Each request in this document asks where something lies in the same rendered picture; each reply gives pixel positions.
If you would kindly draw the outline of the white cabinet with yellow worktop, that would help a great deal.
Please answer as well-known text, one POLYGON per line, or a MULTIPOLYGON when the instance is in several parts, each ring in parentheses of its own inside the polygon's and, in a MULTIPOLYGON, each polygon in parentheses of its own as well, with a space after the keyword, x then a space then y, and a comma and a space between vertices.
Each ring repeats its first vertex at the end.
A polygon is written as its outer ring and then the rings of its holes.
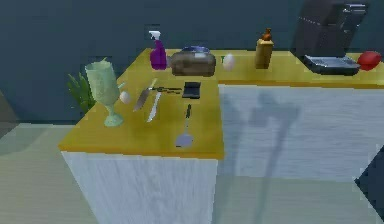
POLYGON ((384 224, 384 64, 321 76, 239 51, 201 96, 156 96, 108 128, 94 106, 60 143, 98 224, 384 224), (177 147, 191 105, 189 147, 177 147))

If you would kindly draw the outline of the black coffee machine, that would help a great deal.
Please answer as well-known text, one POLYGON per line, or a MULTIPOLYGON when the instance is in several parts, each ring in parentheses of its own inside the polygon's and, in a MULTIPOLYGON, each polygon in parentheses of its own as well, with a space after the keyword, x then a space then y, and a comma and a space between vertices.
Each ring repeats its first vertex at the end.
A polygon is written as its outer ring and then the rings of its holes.
POLYGON ((346 55, 370 0, 305 0, 291 53, 321 75, 353 76, 360 66, 346 55))

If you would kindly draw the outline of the black thin pliers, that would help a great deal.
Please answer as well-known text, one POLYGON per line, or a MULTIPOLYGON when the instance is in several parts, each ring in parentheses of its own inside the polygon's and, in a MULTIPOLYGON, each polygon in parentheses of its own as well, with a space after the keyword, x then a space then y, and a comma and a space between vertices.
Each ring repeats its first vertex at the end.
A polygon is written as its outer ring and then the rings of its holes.
POLYGON ((150 90, 157 91, 157 92, 166 92, 166 93, 176 93, 180 94, 183 90, 182 88, 171 88, 171 87, 152 87, 150 90))

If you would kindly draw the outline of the blue bowl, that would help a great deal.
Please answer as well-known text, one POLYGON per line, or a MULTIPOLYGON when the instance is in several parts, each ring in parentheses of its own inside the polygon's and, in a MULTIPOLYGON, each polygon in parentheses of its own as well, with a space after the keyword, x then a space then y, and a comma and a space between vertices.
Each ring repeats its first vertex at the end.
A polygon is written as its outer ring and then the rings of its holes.
POLYGON ((187 46, 184 47, 181 52, 192 52, 192 53, 210 53, 210 50, 204 46, 187 46))

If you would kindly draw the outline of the purple spray bottle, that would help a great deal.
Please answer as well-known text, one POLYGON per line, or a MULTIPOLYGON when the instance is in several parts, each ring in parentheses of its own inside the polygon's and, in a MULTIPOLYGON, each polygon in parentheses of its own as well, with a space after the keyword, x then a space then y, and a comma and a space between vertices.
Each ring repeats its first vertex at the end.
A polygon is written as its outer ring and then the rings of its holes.
POLYGON ((161 32, 157 30, 150 31, 149 34, 154 39, 155 48, 150 53, 150 62, 154 70, 165 70, 167 68, 167 55, 162 41, 161 32))

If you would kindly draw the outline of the white butter knife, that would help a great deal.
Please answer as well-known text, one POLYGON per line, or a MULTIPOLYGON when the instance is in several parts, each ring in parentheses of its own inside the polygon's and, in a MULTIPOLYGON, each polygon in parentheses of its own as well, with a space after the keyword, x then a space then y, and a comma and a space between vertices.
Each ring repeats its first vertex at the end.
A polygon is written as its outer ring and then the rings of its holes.
POLYGON ((158 102, 160 100, 161 95, 162 95, 162 92, 157 92, 153 106, 151 108, 151 112, 148 116, 147 122, 151 122, 153 120, 153 118, 155 117, 155 115, 157 113, 157 105, 158 105, 158 102))

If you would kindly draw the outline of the pale green goblet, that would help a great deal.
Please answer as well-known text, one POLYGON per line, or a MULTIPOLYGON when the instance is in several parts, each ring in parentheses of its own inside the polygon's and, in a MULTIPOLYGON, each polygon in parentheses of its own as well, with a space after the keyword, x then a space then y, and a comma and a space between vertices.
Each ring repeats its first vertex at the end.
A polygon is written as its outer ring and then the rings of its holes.
POLYGON ((85 71, 94 100, 105 106, 108 111, 104 125, 106 127, 121 125, 123 118, 114 110, 120 90, 112 63, 106 60, 93 62, 85 66, 85 71))

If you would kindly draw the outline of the yellow bottle with brown stopper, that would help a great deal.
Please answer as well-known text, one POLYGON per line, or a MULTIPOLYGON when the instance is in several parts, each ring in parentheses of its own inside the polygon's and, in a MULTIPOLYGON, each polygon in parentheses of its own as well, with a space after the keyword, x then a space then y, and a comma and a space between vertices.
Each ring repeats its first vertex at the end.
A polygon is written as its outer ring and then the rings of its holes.
POLYGON ((274 43, 272 41, 271 29, 266 28, 265 32, 258 39, 255 54, 255 68, 268 69, 274 43))

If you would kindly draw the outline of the brown bread loaf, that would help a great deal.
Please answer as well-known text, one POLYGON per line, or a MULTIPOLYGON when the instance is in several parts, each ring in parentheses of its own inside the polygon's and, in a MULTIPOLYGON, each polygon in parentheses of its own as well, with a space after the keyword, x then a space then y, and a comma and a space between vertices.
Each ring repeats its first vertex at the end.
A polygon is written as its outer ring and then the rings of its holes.
POLYGON ((216 58, 210 53, 177 52, 171 57, 172 74, 175 76, 211 77, 215 67, 216 58))

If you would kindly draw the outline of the black rectangular phone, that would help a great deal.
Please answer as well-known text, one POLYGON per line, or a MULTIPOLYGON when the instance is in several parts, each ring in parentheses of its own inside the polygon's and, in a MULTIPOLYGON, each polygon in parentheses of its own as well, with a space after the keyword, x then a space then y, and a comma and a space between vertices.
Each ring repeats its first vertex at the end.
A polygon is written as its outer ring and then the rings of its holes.
POLYGON ((199 99, 200 98, 200 82, 186 82, 184 84, 183 98, 199 99))

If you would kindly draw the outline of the green house plant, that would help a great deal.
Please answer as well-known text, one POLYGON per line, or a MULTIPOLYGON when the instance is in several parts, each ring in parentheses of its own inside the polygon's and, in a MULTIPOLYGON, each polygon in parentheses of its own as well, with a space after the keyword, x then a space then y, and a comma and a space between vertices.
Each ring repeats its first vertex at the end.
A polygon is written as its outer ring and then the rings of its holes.
POLYGON ((86 114, 96 103, 94 100, 88 80, 81 74, 75 78, 68 75, 67 87, 72 97, 77 102, 83 114, 86 114))

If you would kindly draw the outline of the red tomato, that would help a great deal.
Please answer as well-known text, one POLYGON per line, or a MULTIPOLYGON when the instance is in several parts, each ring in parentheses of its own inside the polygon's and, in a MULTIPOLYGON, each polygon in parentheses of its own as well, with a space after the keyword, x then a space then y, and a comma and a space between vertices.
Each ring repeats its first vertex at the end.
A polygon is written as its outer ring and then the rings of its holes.
POLYGON ((369 71, 374 69, 381 61, 381 54, 376 51, 366 51, 362 53, 357 63, 361 70, 369 71))

